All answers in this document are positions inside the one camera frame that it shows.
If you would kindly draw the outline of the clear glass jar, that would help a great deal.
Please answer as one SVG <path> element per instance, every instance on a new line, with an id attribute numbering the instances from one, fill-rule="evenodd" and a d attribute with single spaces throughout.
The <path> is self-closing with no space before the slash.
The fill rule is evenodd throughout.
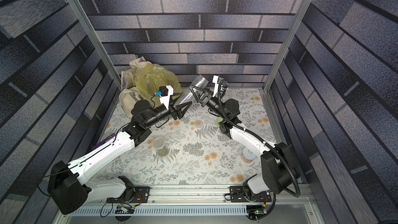
<path id="1" fill-rule="evenodd" d="M 198 88 L 204 89 L 209 81 L 202 75 L 198 75 L 193 82 L 188 86 L 187 89 L 181 94 L 181 96 L 176 100 L 175 105 L 181 105 L 187 102 L 195 102 L 195 97 L 193 95 L 193 90 L 191 86 L 196 86 Z"/>

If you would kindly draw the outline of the light green jar lid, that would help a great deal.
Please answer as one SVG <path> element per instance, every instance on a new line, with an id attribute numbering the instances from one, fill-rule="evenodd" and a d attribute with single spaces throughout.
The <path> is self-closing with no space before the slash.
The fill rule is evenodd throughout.
<path id="1" fill-rule="evenodd" d="M 222 122 L 223 122 L 223 118 L 218 117 L 218 118 L 216 119 L 216 126 L 217 126 L 217 127 L 220 127 L 220 125 L 221 125 Z"/>

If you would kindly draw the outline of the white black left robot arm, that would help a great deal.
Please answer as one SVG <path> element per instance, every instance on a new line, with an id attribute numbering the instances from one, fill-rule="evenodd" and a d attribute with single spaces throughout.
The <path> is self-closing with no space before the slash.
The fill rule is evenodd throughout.
<path id="1" fill-rule="evenodd" d="M 88 154 L 69 163 L 56 163 L 49 176 L 48 193 L 62 214 L 70 214 L 90 201 L 108 199 L 128 203 L 136 193 L 133 183 L 125 176 L 109 181 L 94 182 L 91 178 L 104 166 L 139 146 L 151 134 L 151 127 L 164 119 L 181 119 L 193 102 L 186 91 L 178 98 L 161 96 L 154 107 L 147 100 L 135 103 L 131 121 L 119 129 L 116 136 Z"/>

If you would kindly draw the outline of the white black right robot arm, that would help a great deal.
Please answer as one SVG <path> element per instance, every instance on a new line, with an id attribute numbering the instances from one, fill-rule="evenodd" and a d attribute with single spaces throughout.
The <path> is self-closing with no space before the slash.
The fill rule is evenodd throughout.
<path id="1" fill-rule="evenodd" d="M 264 191 L 275 194 L 285 191 L 296 198 L 301 196 L 297 181 L 300 173 L 296 168 L 296 156 L 292 146 L 267 142 L 247 129 L 237 118 L 240 114 L 237 100 L 228 99 L 223 102 L 221 97 L 213 96 L 208 89 L 197 86 L 190 86 L 189 89 L 198 103 L 207 106 L 222 118 L 219 123 L 222 133 L 244 145 L 260 160 L 261 174 L 243 183 L 246 197 L 252 198 Z"/>

